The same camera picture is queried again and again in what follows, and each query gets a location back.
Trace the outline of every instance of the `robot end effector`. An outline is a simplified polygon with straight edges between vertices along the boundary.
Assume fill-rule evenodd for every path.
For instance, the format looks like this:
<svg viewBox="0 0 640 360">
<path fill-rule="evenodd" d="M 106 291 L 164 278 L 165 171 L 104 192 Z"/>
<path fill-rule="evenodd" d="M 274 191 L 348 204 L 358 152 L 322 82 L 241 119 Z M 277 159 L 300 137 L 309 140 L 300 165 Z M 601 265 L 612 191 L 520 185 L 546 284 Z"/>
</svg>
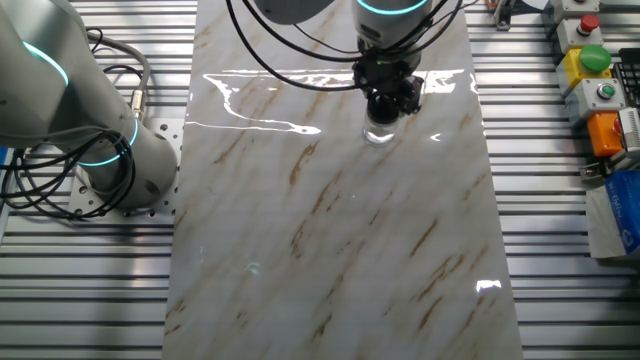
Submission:
<svg viewBox="0 0 640 360">
<path fill-rule="evenodd" d="M 333 0 L 254 0 L 262 14 L 278 24 L 306 21 Z M 393 124 L 420 109 L 424 79 L 413 76 L 420 52 L 412 46 L 426 31 L 416 31 L 429 19 L 436 0 L 352 0 L 358 49 L 354 81 L 368 99 L 367 115 L 374 123 Z"/>
</svg>

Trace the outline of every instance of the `mounting plate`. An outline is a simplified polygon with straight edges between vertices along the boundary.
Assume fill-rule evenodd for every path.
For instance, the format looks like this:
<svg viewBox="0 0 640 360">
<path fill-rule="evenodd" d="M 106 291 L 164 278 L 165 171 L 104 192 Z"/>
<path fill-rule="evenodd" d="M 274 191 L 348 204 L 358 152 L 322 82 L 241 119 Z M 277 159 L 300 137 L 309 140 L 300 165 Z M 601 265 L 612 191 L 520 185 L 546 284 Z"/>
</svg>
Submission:
<svg viewBox="0 0 640 360">
<path fill-rule="evenodd" d="M 169 141 L 178 158 L 178 172 L 169 190 L 154 204 L 147 208 L 134 211 L 120 211 L 114 209 L 103 217 L 97 217 L 88 221 L 71 221 L 76 226 L 116 226 L 116 225 L 173 225 L 176 212 L 176 198 L 178 192 L 178 180 L 180 176 L 180 158 L 182 154 L 182 135 L 184 132 L 184 120 L 147 118 L 145 127 L 162 135 Z M 103 204 L 102 200 L 91 190 L 88 190 L 74 177 L 71 188 L 71 199 L 68 210 L 75 212 L 78 209 L 83 213 L 90 212 Z"/>
</svg>

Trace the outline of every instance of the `black cable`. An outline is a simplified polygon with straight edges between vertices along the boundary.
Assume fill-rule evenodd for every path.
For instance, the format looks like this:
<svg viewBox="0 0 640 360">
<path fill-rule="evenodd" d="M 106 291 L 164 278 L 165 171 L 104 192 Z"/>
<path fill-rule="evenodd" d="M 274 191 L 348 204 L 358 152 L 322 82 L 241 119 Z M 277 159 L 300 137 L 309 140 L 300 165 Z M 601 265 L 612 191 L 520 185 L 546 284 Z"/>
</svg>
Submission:
<svg viewBox="0 0 640 360">
<path fill-rule="evenodd" d="M 96 40 L 96 44 L 93 45 L 93 48 L 91 48 L 91 53 L 95 54 L 96 50 L 98 49 L 98 46 L 100 46 L 100 44 L 102 43 L 102 39 L 104 39 L 104 33 L 99 28 L 86 28 L 85 30 L 87 32 L 89 32 L 89 31 L 97 31 L 100 34 L 100 37 L 98 38 L 98 40 Z"/>
<path fill-rule="evenodd" d="M 300 26 L 298 26 L 298 24 L 293 24 L 293 27 L 295 27 L 296 29 L 298 29 L 298 31 L 300 31 L 300 32 L 302 33 L 302 35 L 306 36 L 307 38 L 309 38 L 309 39 L 311 39 L 311 40 L 313 40 L 313 41 L 317 42 L 318 44 L 320 44 L 320 45 L 322 45 L 322 46 L 324 46 L 324 47 L 326 47 L 326 48 L 328 48 L 328 49 L 331 49 L 331 50 L 333 50 L 333 51 L 337 51 L 337 52 L 339 52 L 339 53 L 343 53 L 343 54 L 359 54 L 359 53 L 360 53 L 360 51 L 357 51 L 357 50 L 354 50 L 354 51 L 346 51 L 346 50 L 340 50 L 340 49 L 338 49 L 338 48 L 335 48 L 335 47 L 333 47 L 333 46 L 331 46 L 331 45 L 329 45 L 329 44 L 325 43 L 324 41 L 319 40 L 319 39 L 317 39 L 317 38 L 315 38 L 315 37 L 311 36 L 309 33 L 307 33 L 306 31 L 302 30 L 302 28 L 301 28 Z"/>
<path fill-rule="evenodd" d="M 98 38 L 98 35 L 91 33 L 87 33 L 87 36 L 91 40 L 96 40 Z M 102 37 L 102 43 L 106 46 L 123 51 L 133 56 L 140 62 L 140 64 L 142 64 L 142 79 L 140 80 L 140 84 L 138 84 L 138 86 L 136 87 L 136 90 L 144 91 L 147 88 L 147 83 L 149 82 L 149 78 L 151 77 L 151 65 L 149 65 L 149 61 L 147 60 L 147 58 L 140 51 L 134 49 L 133 47 L 123 42 L 110 39 L 106 36 Z"/>
<path fill-rule="evenodd" d="M 140 78 L 140 80 L 142 80 L 142 74 L 140 73 L 140 71 L 136 70 L 135 68 L 129 66 L 129 65 L 111 65 L 111 66 L 107 66 L 106 68 L 102 69 L 102 72 L 104 73 L 108 73 L 111 70 L 114 69 L 124 69 L 124 70 L 128 70 L 131 71 L 132 73 L 138 75 L 138 78 Z"/>
<path fill-rule="evenodd" d="M 356 62 L 356 61 L 362 60 L 362 56 L 349 57 L 349 58 L 337 58 L 337 57 L 333 57 L 333 56 L 316 54 L 313 51 L 309 51 L 307 49 L 301 48 L 300 46 L 298 46 L 298 45 L 292 43 L 291 41 L 283 38 L 275 30 L 273 30 L 271 27 L 269 27 L 269 25 L 264 20 L 262 20 L 262 18 L 260 17 L 258 12 L 253 8 L 253 6 L 251 6 L 251 4 L 249 3 L 249 0 L 242 0 L 242 2 L 247 7 L 249 12 L 251 12 L 251 15 L 253 15 L 253 17 L 256 19 L 256 21 L 262 26 L 263 29 L 265 29 L 269 34 L 271 34 L 271 36 L 276 38 L 278 41 L 280 41 L 281 43 L 283 43 L 284 45 L 288 46 L 289 48 L 291 48 L 293 50 L 301 52 L 301 53 L 303 53 L 303 54 L 305 54 L 307 56 L 311 56 L 313 58 L 320 59 L 320 60 L 325 60 L 325 61 L 347 62 L 347 63 L 349 63 L 349 62 Z"/>
<path fill-rule="evenodd" d="M 464 5 L 463 7 L 461 7 L 461 9 L 465 9 L 465 8 L 468 8 L 469 6 L 473 6 L 473 5 L 477 4 L 477 3 L 478 3 L 478 1 L 480 1 L 480 0 L 475 0 L 475 1 L 474 1 L 474 2 L 472 2 L 472 3 L 469 3 L 469 4 L 467 4 L 467 5 Z M 454 12 L 454 10 L 449 11 L 445 16 L 441 17 L 441 18 L 440 18 L 440 19 L 438 19 L 436 22 L 434 22 L 434 23 L 431 25 L 431 27 L 435 27 L 436 25 L 438 25 L 439 23 L 441 23 L 441 22 L 442 22 L 442 20 L 444 20 L 447 16 L 449 16 L 449 15 L 453 14 L 453 12 Z"/>
<path fill-rule="evenodd" d="M 413 50 L 409 50 L 408 52 L 403 53 L 403 55 L 404 56 L 411 56 L 413 54 L 417 54 L 417 53 L 421 52 L 422 50 L 426 49 L 429 45 L 433 44 L 436 40 L 438 40 L 440 38 L 440 36 L 442 36 L 442 34 L 444 34 L 444 32 L 447 31 L 449 26 L 451 26 L 451 23 L 453 23 L 453 20 L 455 20 L 456 15 L 458 14 L 458 11 L 460 11 L 460 9 L 462 8 L 462 1 L 463 0 L 458 0 L 458 3 L 456 4 L 455 9 L 453 10 L 451 15 L 449 16 L 449 20 L 447 20 L 447 22 L 444 24 L 442 29 L 440 29 L 431 39 L 429 39 L 429 41 L 425 42 L 424 44 L 418 46 L 417 48 L 415 48 Z"/>
<path fill-rule="evenodd" d="M 240 37 L 240 40 L 242 41 L 244 46 L 247 48 L 247 51 L 249 51 L 251 56 L 253 56 L 253 58 L 258 62 L 258 64 L 260 64 L 260 66 L 262 66 L 265 70 L 267 70 L 276 79 L 278 79 L 278 80 L 280 80 L 282 82 L 285 82 L 285 83 L 287 83 L 289 85 L 295 86 L 295 87 L 299 87 L 299 88 L 306 89 L 306 90 L 314 90 L 314 91 L 333 92 L 333 91 L 356 90 L 356 89 L 360 89 L 361 88 L 360 86 L 357 86 L 357 85 L 340 86 L 340 87 L 313 86 L 313 85 L 307 85 L 307 84 L 299 83 L 297 81 L 293 81 L 293 80 L 290 80 L 290 79 L 282 76 L 277 71 L 272 69 L 269 65 L 267 65 L 267 63 L 265 63 L 260 58 L 260 56 L 253 50 L 253 48 L 251 47 L 251 44 L 249 44 L 249 41 L 247 40 L 247 38 L 244 36 L 244 33 L 242 32 L 242 29 L 240 28 L 240 24 L 238 24 L 238 19 L 236 18 L 236 14 L 233 11 L 233 5 L 231 4 L 231 0 L 226 0 L 226 1 L 227 1 L 227 10 L 229 11 L 229 16 L 231 17 L 231 22 L 233 23 L 233 27 L 236 29 L 236 32 L 238 33 L 238 36 Z"/>
<path fill-rule="evenodd" d="M 9 165 L 0 165 L 0 170 L 24 170 L 24 169 L 35 170 L 35 169 L 42 169 L 42 168 L 45 168 L 45 167 L 49 167 L 51 165 L 59 164 L 59 163 L 65 161 L 65 160 L 71 159 L 72 157 L 74 157 L 78 153 L 83 152 L 86 146 L 87 146 L 87 143 L 85 143 L 84 145 L 76 148 L 73 151 L 70 151 L 70 152 L 66 153 L 63 156 L 60 156 L 58 158 L 55 158 L 55 159 L 47 161 L 47 162 L 43 162 L 43 163 L 39 163 L 39 164 L 31 164 L 31 165 L 22 164 L 20 166 L 12 166 L 11 164 L 9 164 Z"/>
<path fill-rule="evenodd" d="M 122 192 L 121 189 L 116 189 L 116 191 L 114 191 L 111 194 L 110 198 L 107 199 L 101 206 L 85 214 L 76 214 L 74 212 L 70 212 L 66 209 L 61 208 L 60 206 L 58 206 L 57 204 L 49 200 L 48 198 L 62 185 L 62 182 L 65 180 L 67 175 L 73 170 L 73 168 L 76 166 L 77 162 L 82 158 L 82 156 L 89 150 L 89 148 L 91 148 L 91 146 L 95 144 L 96 141 L 99 141 L 101 139 L 107 139 L 108 141 L 110 141 L 114 145 L 116 153 L 121 154 L 119 157 L 119 165 L 120 165 L 119 173 L 121 174 L 121 176 L 119 179 L 116 179 L 115 183 L 124 183 L 125 180 L 127 180 L 127 177 L 130 177 L 129 185 L 124 190 L 124 192 Z M 17 165 L 18 160 L 26 162 L 24 157 L 25 151 L 21 149 L 16 149 L 14 151 L 14 156 L 10 164 L 11 169 L 5 173 L 5 176 L 2 181 L 2 193 L 3 193 L 2 197 L 5 198 L 4 199 L 5 203 L 8 206 L 15 209 L 25 209 L 29 207 L 34 207 L 38 211 L 40 211 L 41 213 L 47 216 L 58 218 L 58 219 L 67 219 L 67 220 L 83 220 L 83 219 L 88 219 L 88 218 L 93 218 L 98 216 L 104 216 L 104 214 L 116 208 L 129 194 L 135 182 L 135 163 L 134 163 L 133 156 L 131 153 L 131 148 L 128 142 L 126 141 L 126 139 L 123 139 L 123 137 L 117 132 L 105 131 L 104 133 L 101 133 L 97 135 L 95 138 L 89 140 L 80 148 L 82 148 L 82 151 L 77 153 L 76 156 L 73 157 L 73 159 L 71 159 L 70 161 L 69 160 L 65 161 L 65 167 L 63 168 L 63 171 L 61 172 L 60 175 L 56 176 L 56 179 L 58 181 L 55 182 L 53 184 L 53 188 L 51 188 L 51 190 L 49 190 L 45 194 L 42 193 L 43 187 L 42 186 L 38 187 L 36 185 L 28 169 L 24 170 L 24 175 L 29 180 L 29 183 L 34 189 L 27 190 L 24 187 L 24 184 L 22 183 L 22 179 L 20 177 L 19 172 L 14 169 L 21 168 L 21 166 Z M 11 175 L 14 175 L 16 183 L 20 188 L 20 192 L 15 194 L 21 194 L 27 199 L 27 203 L 25 205 L 14 204 L 11 201 L 9 201 L 6 196 L 8 183 L 9 183 L 9 179 L 11 178 Z M 39 198 L 35 200 L 31 198 L 31 195 L 34 195 L 34 191 L 39 196 Z M 43 201 L 51 205 L 54 209 L 58 210 L 59 213 L 50 212 L 40 207 L 39 204 Z"/>
<path fill-rule="evenodd" d="M 82 145 L 80 147 L 82 149 L 82 151 L 80 152 L 80 155 L 78 155 L 76 158 L 74 158 L 72 160 L 72 167 L 70 167 L 69 169 L 65 168 L 65 169 L 67 169 L 67 173 L 80 160 L 80 158 L 82 157 L 82 154 L 87 152 L 89 150 L 89 148 L 91 148 L 91 146 L 93 146 L 99 139 L 100 139 L 100 135 L 98 135 L 97 137 L 89 140 L 87 143 L 85 143 L 84 145 Z M 21 166 L 21 167 L 18 167 L 17 169 L 12 168 L 11 171 L 16 171 L 17 172 L 17 171 L 20 171 L 20 170 L 24 170 L 25 168 L 27 168 L 27 170 L 30 170 L 26 166 L 25 167 Z M 65 177 L 66 177 L 66 173 L 65 173 L 65 171 L 63 171 L 62 173 L 60 173 L 59 175 L 54 177 L 52 180 L 50 180 L 49 182 L 45 183 L 44 185 L 41 185 L 41 186 L 39 186 L 37 188 L 28 190 L 26 192 L 18 192 L 18 193 L 9 194 L 9 193 L 7 193 L 6 189 L 3 189 L 2 193 L 0 194 L 0 198 L 2 198 L 2 199 L 15 199 L 15 198 L 20 198 L 20 197 L 25 197 L 27 195 L 37 195 L 41 191 L 44 191 L 44 190 L 48 189 L 49 187 L 55 185 L 58 181 L 64 180 Z"/>
<path fill-rule="evenodd" d="M 405 44 L 406 42 L 410 41 L 415 35 L 419 34 L 421 31 L 424 31 L 426 33 L 426 30 L 428 30 L 430 28 L 429 26 L 429 21 L 431 21 L 433 19 L 433 17 L 438 13 L 438 11 L 440 11 L 440 9 L 442 9 L 442 7 L 448 2 L 449 0 L 443 0 L 441 2 L 439 2 L 432 10 L 431 12 L 420 21 L 420 23 L 418 24 L 418 26 L 416 26 L 413 30 L 411 30 L 407 35 L 405 35 L 402 39 L 398 40 L 395 44 L 389 46 L 388 48 L 383 49 L 381 52 L 382 53 L 391 53 L 391 52 L 397 52 L 397 50 L 406 50 L 408 49 L 411 45 L 413 45 L 415 43 L 415 41 L 420 40 L 420 37 L 422 37 L 422 35 L 424 35 L 424 33 L 418 38 L 416 39 L 414 42 L 412 42 L 411 44 L 402 46 L 403 44 Z"/>
</svg>

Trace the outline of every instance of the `marble slab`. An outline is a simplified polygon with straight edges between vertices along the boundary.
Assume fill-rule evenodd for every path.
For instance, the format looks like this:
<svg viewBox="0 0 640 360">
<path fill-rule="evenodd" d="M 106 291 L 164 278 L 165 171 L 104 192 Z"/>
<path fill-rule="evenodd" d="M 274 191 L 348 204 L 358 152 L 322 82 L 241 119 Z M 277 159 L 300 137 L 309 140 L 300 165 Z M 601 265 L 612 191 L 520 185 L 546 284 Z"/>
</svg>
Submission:
<svg viewBox="0 0 640 360">
<path fill-rule="evenodd" d="M 351 83 L 234 4 L 286 76 Z M 302 27 L 352 50 L 350 6 Z M 163 360 L 522 359 L 464 17 L 424 52 L 423 108 L 385 148 L 363 141 L 361 92 L 268 76 L 224 1 L 199 2 L 196 33 Z"/>
</svg>

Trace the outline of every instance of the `wire bundle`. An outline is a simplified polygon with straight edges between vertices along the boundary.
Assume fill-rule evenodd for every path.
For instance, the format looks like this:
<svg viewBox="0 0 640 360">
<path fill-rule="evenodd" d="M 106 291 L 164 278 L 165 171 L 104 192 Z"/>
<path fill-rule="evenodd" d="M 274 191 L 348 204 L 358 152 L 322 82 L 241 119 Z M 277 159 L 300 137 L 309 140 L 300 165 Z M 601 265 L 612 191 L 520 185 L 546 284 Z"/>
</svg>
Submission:
<svg viewBox="0 0 640 360">
<path fill-rule="evenodd" d="M 475 2 L 466 5 L 466 6 L 462 6 L 462 2 L 463 0 L 458 0 L 456 7 L 453 11 L 449 12 L 448 14 L 446 14 L 445 16 L 443 16 L 441 19 L 439 19 L 438 21 L 436 21 L 435 23 L 432 23 L 433 18 L 435 17 L 435 15 L 438 13 L 438 11 L 440 11 L 440 9 L 442 9 L 442 7 L 448 2 L 449 0 L 443 0 L 440 3 L 438 3 L 434 9 L 431 11 L 431 13 L 429 13 L 421 22 L 420 24 L 414 28 L 411 32 L 409 32 L 409 34 L 407 34 L 404 38 L 402 38 L 401 40 L 399 40 L 398 42 L 396 42 L 395 44 L 391 45 L 388 48 L 385 49 L 368 49 L 365 50 L 364 52 L 362 52 L 360 54 L 360 56 L 356 56 L 356 57 L 334 57 L 334 56 L 327 56 L 327 55 L 322 55 L 322 54 L 317 54 L 314 53 L 312 51 L 309 51 L 307 49 L 301 48 L 300 46 L 293 44 L 292 42 L 288 41 L 287 39 L 283 38 L 282 36 L 280 36 L 275 30 L 273 30 L 258 14 L 258 12 L 253 8 L 253 6 L 251 6 L 251 4 L 249 3 L 249 0 L 242 0 L 242 2 L 244 3 L 244 5 L 246 6 L 246 8 L 249 10 L 249 12 L 251 13 L 251 15 L 254 17 L 254 19 L 269 33 L 271 34 L 273 37 L 275 37 L 278 41 L 280 41 L 281 43 L 283 43 L 284 45 L 286 45 L 287 47 L 296 50 L 304 55 L 319 59 L 319 60 L 325 60 L 325 61 L 332 61 L 332 62 L 340 62 L 340 63 L 345 63 L 345 62 L 358 62 L 362 59 L 364 59 L 365 56 L 384 56 L 385 58 L 389 58 L 392 56 L 410 56 L 416 53 L 419 53 L 421 51 L 423 51 L 424 49 L 426 49 L 429 45 L 433 44 L 438 38 L 440 38 L 440 36 L 442 36 L 442 34 L 449 28 L 449 26 L 451 25 L 451 23 L 453 22 L 453 20 L 455 19 L 456 15 L 458 14 L 458 12 L 460 11 L 460 9 L 473 5 L 475 3 L 477 3 L 478 0 L 476 0 Z M 255 52 L 255 50 L 253 49 L 253 47 L 251 46 L 251 44 L 249 44 L 249 41 L 247 40 L 246 36 L 244 35 L 244 33 L 242 32 L 242 29 L 240 28 L 240 24 L 238 23 L 238 19 L 236 17 L 235 11 L 233 9 L 233 5 L 232 5 L 232 0 L 226 0 L 227 2 L 227 10 L 229 11 L 229 15 L 231 17 L 231 21 L 233 23 L 233 26 L 236 30 L 236 32 L 238 33 L 238 36 L 240 37 L 240 40 L 242 41 L 242 43 L 244 44 L 244 46 L 247 48 L 247 50 L 249 51 L 249 53 L 251 54 L 251 56 L 253 56 L 253 58 L 258 62 L 258 64 L 260 64 L 260 66 L 262 66 L 265 70 L 267 70 L 271 75 L 273 75 L 275 78 L 277 78 L 278 80 L 285 82 L 289 85 L 295 86 L 295 87 L 299 87 L 302 89 L 306 89 L 306 90 L 314 90 L 314 91 L 326 91 L 326 92 L 334 92 L 334 91 L 348 91 L 348 90 L 356 90 L 356 89 L 362 89 L 365 87 L 365 85 L 362 86 L 358 86 L 358 85 L 351 85 L 351 86 L 340 86 L 340 87 L 320 87 L 320 86 L 313 86 L 313 85 L 308 85 L 308 84 L 303 84 L 303 83 L 299 83 L 297 81 L 293 81 L 290 80 L 288 78 L 286 78 L 285 76 L 283 76 L 282 74 L 278 73 L 276 70 L 274 70 L 272 67 L 270 67 L 262 58 L 260 58 L 260 56 Z M 443 27 L 432 37 L 430 38 L 428 41 L 416 45 L 417 42 L 420 41 L 420 39 L 422 38 L 422 36 L 427 32 L 427 30 L 429 30 L 430 28 L 432 28 L 433 26 L 435 26 L 436 24 L 440 23 L 441 21 L 443 21 L 445 18 L 449 17 L 448 21 L 443 25 Z M 353 53 L 358 53 L 358 52 L 354 52 L 354 51 L 343 51 L 343 50 L 339 50 L 336 49 L 318 39 L 313 38 L 311 35 L 305 33 L 299 26 L 295 25 L 295 27 L 301 31 L 303 33 L 303 35 L 307 36 L 308 38 L 311 38 L 312 40 L 341 53 L 344 54 L 353 54 Z"/>
<path fill-rule="evenodd" d="M 87 213 L 70 212 L 64 209 L 49 199 L 58 188 L 62 185 L 65 178 L 73 171 L 74 167 L 80 161 L 80 159 L 91 148 L 102 140 L 107 140 L 113 145 L 115 151 L 120 154 L 119 156 L 119 177 L 114 181 L 116 185 L 110 189 L 107 193 L 110 193 L 109 198 L 100 206 Z M 28 209 L 35 208 L 41 213 L 57 218 L 67 220 L 84 220 L 104 216 L 109 211 L 117 207 L 131 191 L 135 182 L 136 170 L 135 162 L 131 153 L 131 148 L 127 140 L 118 132 L 111 130 L 102 130 L 95 134 L 91 139 L 79 146 L 73 151 L 68 152 L 56 159 L 38 163 L 29 164 L 26 157 L 25 149 L 16 149 L 13 152 L 13 157 L 9 165 L 0 165 L 1 170 L 5 170 L 5 174 L 2 180 L 2 188 L 0 191 L 0 199 L 4 200 L 4 203 L 13 209 Z M 52 180 L 48 181 L 44 185 L 38 186 L 31 174 L 32 170 L 46 168 L 52 165 L 63 163 L 63 169 L 59 175 L 55 176 Z M 23 182 L 23 178 L 26 178 L 29 182 L 30 189 L 27 189 Z M 18 190 L 15 192 L 9 192 L 11 181 L 15 180 Z M 16 204 L 12 199 L 25 198 L 25 204 Z M 52 212 L 44 209 L 41 204 L 46 203 L 53 207 L 57 212 Z"/>
</svg>

